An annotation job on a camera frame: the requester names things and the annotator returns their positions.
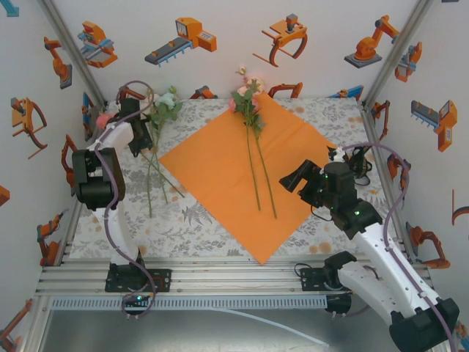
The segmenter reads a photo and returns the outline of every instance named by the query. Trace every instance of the orange cloth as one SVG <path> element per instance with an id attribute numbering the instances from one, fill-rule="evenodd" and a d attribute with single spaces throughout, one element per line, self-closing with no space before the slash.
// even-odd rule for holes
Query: orange cloth
<path id="1" fill-rule="evenodd" d="M 262 210 L 257 209 L 249 164 L 244 117 L 230 111 L 209 122 L 160 158 L 161 163 L 230 232 L 264 264 L 311 214 L 296 191 L 278 182 L 305 159 L 319 166 L 334 147 L 313 126 L 278 105 L 267 94 L 256 97 L 265 122 L 259 142 L 272 186 L 277 216 L 273 217 L 264 171 L 250 129 L 251 155 Z"/>

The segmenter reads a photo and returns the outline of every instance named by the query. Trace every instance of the green stem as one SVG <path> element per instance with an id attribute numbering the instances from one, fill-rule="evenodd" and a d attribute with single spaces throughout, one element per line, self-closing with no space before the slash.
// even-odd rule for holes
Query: green stem
<path id="1" fill-rule="evenodd" d="M 149 195 L 149 187 L 150 187 L 150 181 L 149 181 L 149 164 L 148 164 L 148 172 L 147 172 L 147 197 L 148 197 L 148 208 L 149 208 L 149 218 L 151 219 L 153 217 L 152 214 L 152 198 Z"/>
<path id="2" fill-rule="evenodd" d="M 151 162 L 151 160 L 149 160 L 148 157 L 147 157 L 145 154 L 142 154 L 142 156 L 148 161 L 149 165 L 150 165 L 150 166 L 153 166 L 153 168 L 158 172 L 158 168 L 153 164 L 153 162 Z M 184 197 L 184 194 L 182 194 L 182 193 L 180 192 L 180 190 L 177 189 L 176 186 L 173 185 L 172 182 L 171 182 L 170 180 L 168 180 L 168 179 L 165 177 L 165 175 L 161 174 L 161 177 L 162 177 L 167 183 L 169 183 L 169 185 L 170 185 L 172 188 L 174 188 L 174 189 L 176 190 L 176 192 L 179 193 L 179 195 L 180 195 L 182 198 L 185 198 L 185 197 Z"/>
<path id="3" fill-rule="evenodd" d="M 259 155 L 261 156 L 262 167 L 264 168 L 265 178 L 267 179 L 267 185 L 269 187 L 270 203 L 272 204 L 273 216 L 277 219 L 276 205 L 273 202 L 272 188 L 270 187 L 269 175 L 267 174 L 267 168 L 265 167 L 264 157 L 262 156 L 261 145 L 259 144 L 259 136 L 256 136 L 256 144 L 257 149 L 259 151 Z"/>
<path id="4" fill-rule="evenodd" d="M 248 125 L 246 125 L 246 138 L 248 140 L 249 162 L 251 163 L 252 179 L 254 181 L 254 190 L 256 191 L 257 208 L 259 210 L 261 210 L 261 202 L 259 200 L 259 192 L 257 191 L 256 175 L 254 174 L 254 165 L 252 164 L 251 147 L 250 147 L 250 144 L 249 144 L 249 126 Z"/>
<path id="5" fill-rule="evenodd" d="M 163 189 L 163 195 L 164 195 L 164 200 L 166 204 L 168 204 L 168 196 L 166 195 L 166 191 L 164 189 L 164 179 L 163 179 L 163 174 L 161 173 L 160 170 L 160 163 L 158 162 L 158 156 L 156 155 L 156 150 L 158 148 L 158 142 L 160 141 L 160 135 L 161 135 L 161 128 L 163 127 L 164 122 L 162 121 L 161 124 L 158 126 L 158 132 L 156 133 L 156 140 L 155 143 L 153 143 L 153 156 L 156 156 L 156 169 L 158 171 L 158 175 L 160 176 L 160 183 L 161 183 L 161 188 Z M 153 124 L 152 121 L 149 122 L 150 130 L 152 133 L 152 136 L 155 135 L 155 132 L 153 131 Z"/>

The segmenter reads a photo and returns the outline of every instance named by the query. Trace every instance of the patterned tablecloth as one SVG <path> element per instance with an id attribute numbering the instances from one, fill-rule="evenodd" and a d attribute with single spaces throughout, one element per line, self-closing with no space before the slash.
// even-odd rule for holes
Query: patterned tablecloth
<path id="1" fill-rule="evenodd" d="M 323 136 L 342 146 L 367 141 L 363 121 L 355 99 L 278 99 L 284 108 L 311 123 Z M 158 155 L 167 153 L 195 133 L 211 119 L 223 113 L 226 99 L 187 100 L 176 122 L 165 125 Z M 373 156 L 367 158 L 374 163 Z M 149 217 L 147 199 L 148 163 L 134 158 L 128 149 L 119 157 L 125 178 L 125 215 L 132 237 L 146 257 L 226 257 L 250 254 L 192 197 L 166 170 L 164 174 L 185 195 L 165 183 L 169 203 L 166 204 L 158 173 L 151 170 L 153 217 Z M 358 196 L 376 207 L 385 216 L 388 207 L 376 168 L 369 173 L 369 186 L 357 186 Z M 328 217 L 326 210 L 316 213 Z M 394 228 L 390 234 L 395 237 Z M 284 242 L 274 256 L 296 254 L 328 254 L 347 250 L 358 252 L 346 235 L 333 223 L 311 215 Z M 75 232 L 71 258 L 110 257 L 110 246 L 102 226 L 85 206 Z"/>

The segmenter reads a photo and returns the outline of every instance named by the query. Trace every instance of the table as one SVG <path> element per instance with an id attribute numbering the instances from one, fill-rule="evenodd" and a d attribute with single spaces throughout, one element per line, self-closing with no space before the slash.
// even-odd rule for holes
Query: table
<path id="1" fill-rule="evenodd" d="M 311 123 L 323 136 L 337 145 L 367 141 L 360 108 L 354 98 L 277 99 L 284 108 Z M 210 120 L 222 114 L 227 99 L 187 100 L 176 122 L 168 122 L 160 138 L 158 155 L 162 156 L 197 132 Z M 383 187 L 373 163 L 368 173 L 369 186 L 357 186 L 358 196 L 376 207 L 384 218 L 388 206 Z M 234 239 L 166 170 L 170 181 L 185 195 L 182 198 L 165 183 L 169 203 L 166 204 L 158 173 L 151 171 L 150 193 L 153 217 L 149 217 L 147 199 L 148 163 L 134 158 L 129 149 L 119 157 L 125 178 L 125 214 L 129 229 L 144 257 L 236 257 L 251 255 Z M 327 210 L 316 210 L 328 216 Z M 394 227 L 390 235 L 396 237 Z M 359 253 L 356 246 L 333 223 L 311 215 L 277 250 L 273 257 L 330 254 L 341 251 Z M 82 207 L 70 251 L 70 259 L 109 258 L 110 246 L 102 226 L 90 210 Z"/>

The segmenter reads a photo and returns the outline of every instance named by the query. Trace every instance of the white wall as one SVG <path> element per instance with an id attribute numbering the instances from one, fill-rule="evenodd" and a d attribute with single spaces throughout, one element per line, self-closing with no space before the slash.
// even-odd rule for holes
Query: white wall
<path id="1" fill-rule="evenodd" d="M 43 38 L 55 40 L 51 26 L 36 1 L 15 0 L 20 16 L 7 18 L 0 10 L 0 185 L 11 199 L 0 207 L 0 329 L 31 298 L 40 275 L 40 249 L 36 242 L 38 224 L 46 224 L 57 213 L 73 205 L 70 187 L 60 164 L 65 134 L 77 147 L 84 146 L 81 124 L 81 100 L 85 86 L 77 72 L 73 85 L 59 88 L 59 77 L 52 68 L 52 56 L 44 48 Z M 62 49 L 65 63 L 70 59 Z M 37 148 L 19 128 L 12 128 L 10 98 L 33 100 L 43 111 L 48 126 L 37 133 L 46 149 L 31 160 Z M 33 114 L 35 127 L 39 117 Z M 70 213 L 62 220 L 56 236 L 68 226 Z"/>
<path id="2" fill-rule="evenodd" d="M 436 1 L 411 42 L 423 43 L 417 71 L 407 83 L 390 78 L 378 99 L 381 103 L 386 99 L 391 102 L 389 132 L 383 143 L 395 148 L 412 164 L 404 217 L 413 226 L 433 231 L 443 243 L 451 267 L 431 271 L 432 279 L 442 297 L 452 297 L 458 303 L 461 319 L 466 324 L 469 321 L 468 216 L 460 216 L 455 226 L 451 225 L 451 190 L 456 190 L 456 208 L 469 205 L 469 49 L 461 27 L 468 15 L 467 1 L 453 4 Z M 453 127 L 453 144 L 441 153 L 432 128 L 410 116 L 410 103 L 417 100 L 438 111 L 449 99 L 457 107 L 458 122 Z M 382 126 L 382 121 L 378 121 L 379 133 Z M 436 258 L 433 248 L 423 246 L 419 257 Z"/>
<path id="3" fill-rule="evenodd" d="M 55 2 L 79 47 L 81 41 L 76 35 L 86 20 L 100 26 L 107 38 L 115 42 L 114 53 L 119 59 L 108 67 L 90 67 L 107 99 L 114 98 L 117 89 L 132 79 L 148 81 L 162 92 L 173 84 L 183 98 L 206 84 L 220 98 L 226 98 L 240 86 L 240 77 L 233 73 L 240 65 L 245 65 L 249 73 L 263 77 L 267 87 L 302 81 L 302 97 L 325 97 L 359 84 L 368 89 L 384 59 L 357 69 L 345 62 L 344 56 L 355 52 L 357 43 L 373 34 L 374 22 L 383 15 L 389 15 L 390 23 L 401 30 L 416 3 L 415 0 Z M 308 27 L 309 41 L 296 60 L 278 52 L 279 67 L 275 68 L 252 53 L 268 57 L 272 40 L 261 31 L 290 13 L 296 14 Z M 174 21 L 178 17 L 201 21 L 204 30 L 217 37 L 218 50 L 186 51 L 161 67 L 145 62 L 147 54 L 177 36 Z M 385 58 L 391 47 L 391 38 L 383 36 L 377 51 Z"/>

